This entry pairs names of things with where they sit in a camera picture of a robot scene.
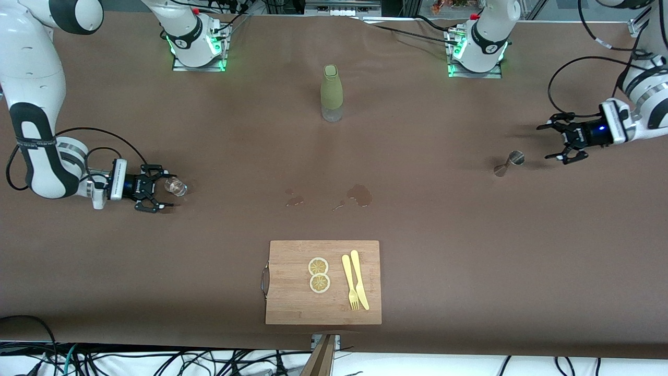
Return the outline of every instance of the brown tabletop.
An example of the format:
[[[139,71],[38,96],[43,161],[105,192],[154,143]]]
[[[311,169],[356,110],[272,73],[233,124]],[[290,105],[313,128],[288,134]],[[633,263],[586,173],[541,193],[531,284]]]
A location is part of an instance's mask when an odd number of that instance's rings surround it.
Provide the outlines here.
[[[593,29],[632,43],[623,24]],[[449,78],[439,43],[344,17],[252,17],[219,74],[171,72],[159,32],[149,13],[113,12],[94,35],[57,32],[68,89],[58,129],[116,132],[190,192],[150,215],[0,184],[1,315],[40,316],[69,342],[302,349],[332,330],[356,351],[668,355],[668,138],[564,167],[543,159],[559,135],[534,130],[555,112],[546,85],[560,65],[626,59],[581,25],[518,24],[502,80]],[[326,64],[343,81],[336,124],[320,115]],[[596,112],[622,69],[579,63],[555,100]],[[8,111],[0,122],[6,156]],[[116,147],[137,171],[114,139],[71,135]],[[496,178],[514,149],[526,165]],[[18,160],[14,180],[24,171]],[[355,184],[371,205],[332,211]],[[287,189],[304,204],[286,207]],[[265,325],[271,240],[379,240],[383,324]],[[18,322],[0,335],[45,338]]]

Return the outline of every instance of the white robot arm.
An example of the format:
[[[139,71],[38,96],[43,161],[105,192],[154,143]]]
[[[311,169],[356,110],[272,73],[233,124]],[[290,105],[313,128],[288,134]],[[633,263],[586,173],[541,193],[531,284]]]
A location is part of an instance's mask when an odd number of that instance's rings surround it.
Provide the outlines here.
[[[127,161],[121,158],[113,171],[91,171],[88,148],[74,138],[56,136],[65,75],[53,46],[53,28],[87,35],[97,31],[103,18],[99,0],[0,0],[0,87],[27,166],[25,182],[48,199],[81,195],[102,209],[107,199],[125,197],[136,200],[137,210],[155,213],[170,204],[155,200],[154,182],[173,175],[159,165],[142,165],[141,174],[127,175]],[[145,199],[153,205],[145,207]]]
[[[652,0],[597,0],[602,5],[637,9]],[[649,22],[638,36],[631,65],[621,73],[617,87],[635,105],[634,109],[616,98],[609,98],[599,106],[600,117],[574,122],[573,114],[552,115],[538,130],[553,128],[562,134],[564,150],[547,155],[565,165],[589,156],[584,150],[591,146],[606,147],[633,140],[654,138],[668,134],[668,49],[663,18],[663,0],[652,4]]]
[[[479,17],[473,15],[464,24],[464,36],[452,57],[472,72],[490,71],[508,47],[508,36],[521,11],[517,0],[487,0]]]
[[[185,66],[207,65],[222,53],[220,21],[170,0],[142,0],[167,33],[172,53]]]

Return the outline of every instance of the wooden plank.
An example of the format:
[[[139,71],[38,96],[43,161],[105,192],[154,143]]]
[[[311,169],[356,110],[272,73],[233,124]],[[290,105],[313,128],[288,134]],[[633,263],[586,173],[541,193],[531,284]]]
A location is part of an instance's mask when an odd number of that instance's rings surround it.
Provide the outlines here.
[[[369,310],[353,311],[341,257],[359,252]],[[322,294],[309,286],[309,262],[327,260],[330,287]],[[267,324],[373,325],[382,323],[380,246],[372,240],[272,241],[269,250]]]
[[[299,376],[330,376],[335,348],[336,335],[325,335],[311,353]]]

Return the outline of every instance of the lemon slice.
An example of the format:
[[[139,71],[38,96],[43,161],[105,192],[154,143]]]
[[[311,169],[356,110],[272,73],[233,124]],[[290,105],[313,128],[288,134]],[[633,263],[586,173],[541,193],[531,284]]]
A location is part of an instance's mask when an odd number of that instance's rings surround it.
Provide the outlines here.
[[[322,294],[329,288],[329,277],[323,273],[314,274],[309,282],[311,290],[316,294]]]
[[[322,257],[316,257],[309,262],[309,272],[311,275],[322,273],[326,274],[329,270],[329,264],[327,260]]]

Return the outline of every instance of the black cable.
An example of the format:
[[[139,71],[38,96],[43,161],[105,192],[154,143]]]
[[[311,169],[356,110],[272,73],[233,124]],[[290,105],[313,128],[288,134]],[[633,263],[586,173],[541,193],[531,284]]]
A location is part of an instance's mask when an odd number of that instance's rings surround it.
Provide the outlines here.
[[[433,28],[436,29],[436,30],[440,30],[440,31],[447,31],[450,27],[452,27],[452,26],[449,26],[449,27],[440,27],[439,25],[436,25],[435,23],[433,23],[433,22],[431,21],[431,19],[428,19],[427,17],[425,17],[425,16],[423,16],[423,15],[421,15],[421,14],[416,14],[416,15],[413,16],[413,18],[421,19],[422,21],[425,21],[427,24],[429,24],[429,26],[433,27]]]
[[[570,367],[570,376],[575,376],[575,369],[573,369],[573,363],[570,362],[570,358],[566,358],[566,362],[568,362],[568,366]],[[554,357],[554,365],[556,365],[556,368],[559,370],[559,372],[563,376],[568,376],[563,369],[561,369],[561,366],[559,365],[559,357]]]
[[[7,165],[5,166],[5,178],[7,179],[7,183],[9,186],[15,190],[15,191],[24,191],[28,189],[28,186],[26,185],[25,187],[18,188],[14,183],[11,181],[11,163],[14,161],[14,157],[16,157],[16,153],[19,151],[19,145],[14,146],[14,150],[11,151],[11,154],[9,155],[9,159],[7,159]]]
[[[36,357],[35,355],[30,355],[30,354],[27,354],[27,355],[24,355],[24,356],[29,357],[29,358],[33,358],[33,359],[37,359],[37,360],[39,360],[39,361],[43,361],[44,363],[49,364],[49,365],[53,365],[57,371],[60,371],[60,373],[64,373],[64,372],[65,372],[65,371],[60,367],[60,365],[62,365],[63,363],[55,363],[55,362],[52,361],[51,358],[48,357],[48,356],[46,357],[46,359],[44,359],[43,357],[42,357],[42,358],[41,358],[41,357]],[[68,375],[71,375],[73,372],[75,372],[75,371],[70,371],[70,372],[68,372],[67,374],[68,374]]]
[[[143,354],[143,355],[127,355],[127,354],[103,354],[96,355],[93,360],[98,360],[106,357],[119,357],[119,358],[148,358],[148,357],[171,357],[174,353],[156,353],[156,354]],[[184,355],[196,355],[196,353],[184,353]]]
[[[213,373],[211,373],[211,370],[208,367],[205,367],[198,362],[195,362],[195,365],[199,366],[199,367],[202,367],[203,369],[206,369],[206,371],[209,373],[209,376],[213,376]]]
[[[194,358],[189,359],[188,361],[184,361],[184,360],[183,360],[183,356],[184,356],[185,354],[184,354],[184,355],[181,355],[181,359],[182,359],[182,361],[183,361],[183,365],[181,366],[181,369],[178,370],[177,376],[182,376],[182,375],[183,375],[183,372],[185,372],[186,369],[187,369],[189,366],[191,366],[193,363],[198,364],[198,363],[197,363],[197,359],[202,358],[202,357],[204,356],[204,354],[206,354],[206,353],[207,353],[207,351],[204,351],[204,352],[200,353],[199,355],[196,355]]]
[[[274,376],[287,376],[288,370],[283,364],[283,358],[281,357],[281,352],[276,350],[276,373]]]
[[[270,7],[280,8],[280,7],[284,7],[284,6],[286,6],[287,3],[288,3],[288,0],[286,0],[283,4],[276,4],[276,5],[275,5],[275,4],[270,4],[270,3],[268,3],[267,0],[262,0],[262,2],[265,3],[265,4],[267,4],[267,5],[269,5]]]
[[[53,332],[51,331],[51,328],[49,328],[49,325],[46,325],[46,322],[44,322],[44,320],[42,320],[41,318],[36,316],[31,316],[29,314],[15,314],[12,316],[5,316],[0,318],[0,322],[13,320],[15,318],[25,318],[27,320],[36,321],[46,330],[46,333],[49,334],[49,339],[51,339],[51,344],[53,345],[53,355],[55,356],[55,361],[58,362],[58,348],[56,347],[55,337],[53,335]],[[58,367],[53,368],[53,376],[57,375],[57,370]]]
[[[165,370],[167,370],[167,367],[169,367],[169,365],[172,364],[172,362],[173,362],[176,358],[180,357],[180,356],[181,356],[182,354],[184,354],[184,353],[185,353],[185,351],[179,351],[178,353],[173,354],[169,359],[167,359],[167,360],[160,366],[160,368],[158,368],[158,370],[156,370],[156,372],[153,374],[153,376],[161,376],[161,375],[163,374],[163,372],[165,372]]]
[[[209,356],[211,357],[211,363],[213,363],[213,374],[216,375],[218,372],[217,366],[216,366],[216,359],[213,356],[213,352],[209,351]]]
[[[292,3],[296,14],[304,14],[304,5],[301,4],[300,0],[292,0]]]
[[[618,47],[613,47],[611,44],[606,43],[605,41],[597,38],[594,33],[591,31],[589,28],[589,25],[587,25],[587,22],[585,21],[585,15],[582,13],[582,0],[578,0],[578,14],[580,15],[580,22],[582,22],[582,26],[584,26],[584,29],[587,31],[591,39],[595,40],[598,44],[602,45],[603,47],[613,50],[613,51],[633,51],[633,48],[618,48]]]
[[[114,132],[110,132],[110,131],[108,131],[108,130],[104,130],[104,129],[100,129],[100,128],[95,128],[95,127],[92,127],[92,126],[75,126],[75,127],[73,127],[73,128],[69,128],[69,129],[61,130],[60,132],[56,133],[55,135],[56,135],[56,136],[60,136],[61,134],[65,134],[65,133],[67,133],[67,132],[72,132],[72,131],[75,131],[75,130],[92,130],[92,131],[95,131],[95,132],[102,132],[102,133],[104,133],[104,134],[108,134],[108,135],[110,135],[110,136],[114,136],[114,137],[118,138],[119,140],[123,141],[123,142],[124,142],[126,145],[128,145],[128,146],[129,146],[135,153],[137,153],[137,155],[139,156],[139,158],[142,160],[142,162],[143,162],[145,165],[148,164],[148,162],[146,161],[146,158],[144,158],[144,156],[139,152],[139,150],[137,150],[136,147],[134,147],[133,144],[131,144],[128,140],[124,139],[123,137],[119,136],[118,134],[116,134],[116,133],[114,133]],[[19,151],[19,145],[14,146],[14,149],[11,151],[11,154],[9,155],[9,160],[7,161],[7,166],[5,167],[5,178],[6,178],[6,180],[7,180],[7,183],[9,184],[9,186],[10,186],[12,189],[14,189],[14,190],[16,190],[16,191],[24,191],[24,190],[28,189],[28,186],[27,186],[27,185],[26,185],[25,187],[18,188],[18,187],[17,187],[16,185],[14,185],[14,183],[12,183],[12,181],[11,181],[11,173],[10,173],[10,171],[11,171],[11,164],[14,162],[14,157],[16,157],[16,153],[17,153],[18,151]]]
[[[296,355],[296,354],[311,354],[311,351],[291,351],[291,352],[288,352],[288,353],[281,353],[281,355]],[[260,359],[255,359],[254,361],[251,361],[250,363],[247,363],[243,367],[240,367],[238,371],[231,373],[230,376],[238,376],[238,375],[240,375],[241,371],[243,371],[244,368],[250,367],[251,365],[254,365],[256,363],[262,363],[263,361],[265,361],[267,359],[274,358],[274,357],[276,357],[275,354],[274,355],[269,355],[269,356],[266,356],[266,357],[263,357],[263,358],[260,358]]]
[[[119,153],[118,150],[116,150],[116,149],[114,149],[114,148],[110,148],[110,147],[96,147],[96,148],[92,148],[92,149],[90,149],[90,151],[89,151],[89,152],[86,154],[86,156],[83,158],[83,167],[86,169],[86,173],[88,174],[88,175],[85,177],[85,179],[90,179],[91,177],[93,177],[93,174],[90,173],[90,167],[88,167],[88,157],[90,157],[90,155],[93,154],[94,151],[98,151],[98,150],[111,150],[111,151],[113,151],[114,153],[116,153],[116,155],[118,156],[118,158],[123,158],[123,157],[121,156],[121,153]],[[104,176],[104,175],[102,175],[102,174],[95,174],[95,175],[100,175],[100,176],[106,178],[106,176]]]
[[[647,68],[643,68],[641,66],[636,66],[634,64],[623,62],[623,61],[617,60],[617,59],[606,58],[604,56],[583,56],[581,58],[576,58],[576,59],[573,59],[573,60],[567,62],[566,64],[562,65],[559,69],[556,70],[556,72],[552,75],[552,78],[550,79],[550,83],[547,85],[547,97],[550,100],[550,103],[552,104],[552,107],[554,107],[557,111],[561,112],[562,114],[568,114],[568,112],[562,110],[561,108],[559,108],[559,106],[556,105],[556,103],[554,103],[554,99],[552,99],[552,83],[554,82],[554,79],[559,75],[559,73],[561,71],[563,71],[566,67],[568,67],[569,65],[571,65],[573,63],[577,63],[581,60],[587,60],[587,59],[604,60],[606,62],[618,63],[618,64],[622,64],[624,66],[633,67],[633,68],[640,69],[640,70],[648,70]],[[575,115],[575,117],[577,117],[577,118],[593,118],[593,117],[600,116],[600,115],[601,115],[600,113],[596,113],[596,114],[589,114],[589,115]]]
[[[237,18],[239,18],[239,17],[241,17],[241,16],[243,16],[243,15],[245,15],[245,14],[246,14],[246,13],[241,12],[241,13],[239,13],[238,15],[235,15],[234,18],[232,18],[232,21],[229,21],[229,22],[225,23],[225,25],[222,26],[220,29],[215,29],[214,32],[217,33],[217,32],[219,32],[219,31],[225,30],[227,27],[229,27],[230,25],[232,25],[232,24],[236,21]]]
[[[139,150],[137,150],[136,147],[134,147],[133,144],[131,144],[128,140],[124,139],[123,137],[119,136],[118,134],[116,134],[116,133],[114,133],[114,132],[110,132],[110,131],[108,131],[108,130],[104,130],[104,129],[100,129],[100,128],[94,128],[94,127],[92,127],[92,126],[75,126],[74,128],[69,128],[69,129],[61,130],[60,132],[56,133],[55,135],[56,135],[56,136],[60,136],[61,134],[65,134],[65,133],[67,133],[67,132],[72,132],[72,131],[74,131],[74,130],[94,130],[94,131],[96,131],[96,132],[102,132],[102,133],[104,133],[104,134],[108,134],[108,135],[110,135],[110,136],[114,136],[114,137],[118,138],[119,140],[123,141],[126,145],[128,145],[128,146],[132,149],[132,151],[134,151],[134,152],[139,156],[139,159],[141,159],[142,162],[143,162],[145,165],[148,164],[148,162],[146,162],[146,158],[144,158],[144,156],[139,152]]]
[[[384,29],[384,30],[396,31],[396,32],[402,33],[402,34],[412,35],[412,36],[418,37],[418,38],[424,38],[424,39],[428,39],[428,40],[439,41],[441,43],[452,44],[452,45],[457,44],[457,42],[455,42],[455,41],[445,40],[445,39],[440,39],[440,38],[434,38],[434,37],[428,37],[426,35],[411,33],[409,31],[404,31],[404,30],[399,30],[399,29],[393,29],[391,27],[380,26],[380,25],[373,25],[373,26],[376,26],[376,27],[378,27],[380,29]]]
[[[93,374],[95,376],[100,376],[100,374],[98,373],[99,371],[98,367],[95,365],[95,362],[93,361],[93,355],[91,353],[86,353],[83,357],[84,357],[83,360],[86,363],[90,364],[90,368],[93,370]]]
[[[109,180],[109,177],[107,175],[94,173],[94,174],[89,174],[89,175],[86,175],[85,177],[82,177],[81,179],[79,179],[79,183],[81,183],[82,181],[84,181],[84,180],[86,180],[90,177],[93,177],[93,176],[99,176],[99,177],[103,177],[104,179]]]
[[[220,1],[217,1],[217,0],[215,0],[215,1],[216,1],[216,4],[218,4],[218,10],[220,10],[220,14],[223,14],[225,12],[225,10],[222,8],[222,5],[220,4]]]
[[[636,49],[638,48],[638,43],[640,42],[640,36],[643,34],[643,31],[645,30],[647,25],[643,26],[640,31],[638,31],[638,36],[635,38],[635,43],[633,44],[633,51],[629,54],[629,60],[627,61],[626,68],[622,72],[622,74],[625,74],[626,72],[629,71],[629,67],[631,66],[631,62],[633,61],[633,58],[636,56]],[[615,82],[615,87],[613,88],[613,94],[610,95],[610,98],[614,98],[615,94],[617,93],[618,85],[621,84],[620,82]]]
[[[181,1],[177,1],[177,0],[169,0],[169,1],[173,2],[174,4],[187,5],[187,6],[193,7],[193,8],[211,9],[211,10],[214,10],[214,11],[220,10],[218,7],[212,7],[210,5],[195,5],[195,4],[190,4],[190,3],[182,3]]]
[[[248,354],[251,353],[251,351],[248,350],[242,350],[239,351],[239,354],[236,353],[237,350],[234,350],[232,353],[232,358],[230,358],[225,364],[222,366],[222,369],[216,374],[216,376],[223,376],[232,369],[234,365],[236,365],[237,362],[239,362],[243,357],[247,356]]]
[[[51,345],[46,345],[43,343],[26,343],[26,342],[9,342],[9,343],[2,343],[0,344],[0,349],[11,349],[11,348],[17,348],[17,350],[14,351],[5,351],[3,353],[0,353],[0,356],[4,355],[24,355],[25,354],[25,349],[33,349],[33,350],[39,350],[41,352],[53,352],[53,346]]]
[[[659,0],[659,25],[661,26],[661,37],[663,38],[663,45],[668,48],[668,40],[666,40],[666,27],[663,20],[663,0]]]
[[[88,368],[85,368],[86,364],[84,365],[81,364],[78,353],[72,353],[72,357],[70,358],[69,362],[74,366],[74,369],[77,371],[75,375],[91,376],[90,373],[88,372]]]
[[[510,358],[512,355],[508,355],[506,359],[503,361],[503,364],[501,365],[501,371],[499,371],[499,376],[503,376],[504,372],[506,372],[506,366],[508,365],[508,362],[510,361]]]
[[[37,376],[39,373],[39,369],[41,368],[42,363],[44,363],[44,360],[40,360],[36,365],[33,366],[33,368],[28,371],[27,376]]]

